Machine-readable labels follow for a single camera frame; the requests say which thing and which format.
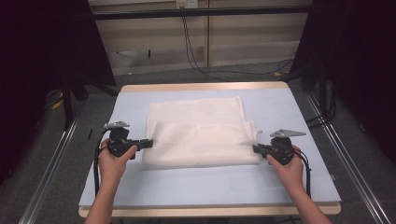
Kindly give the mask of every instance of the hand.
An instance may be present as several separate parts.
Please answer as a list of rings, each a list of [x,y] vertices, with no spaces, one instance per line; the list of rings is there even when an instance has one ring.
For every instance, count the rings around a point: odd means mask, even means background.
[[[101,176],[101,187],[116,187],[125,172],[126,162],[136,153],[137,147],[131,146],[121,157],[115,157],[108,151],[107,143],[110,139],[102,142],[102,152],[99,155],[99,169]]]
[[[300,151],[300,149],[296,146],[293,146],[293,148]],[[267,160],[276,169],[280,182],[283,184],[288,192],[290,192],[291,190],[304,190],[304,166],[303,162],[297,155],[294,154],[291,161],[286,165],[280,164],[271,155],[267,155]]]

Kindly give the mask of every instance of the folded cloth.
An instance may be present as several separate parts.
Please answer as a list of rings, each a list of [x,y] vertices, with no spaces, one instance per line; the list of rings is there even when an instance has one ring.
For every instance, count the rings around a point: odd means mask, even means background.
[[[245,121],[239,97],[151,104],[145,163],[165,166],[219,166],[258,163],[254,123]]]
[[[179,124],[155,122],[152,148],[143,152],[148,164],[218,166],[258,163],[253,122],[240,124]]]

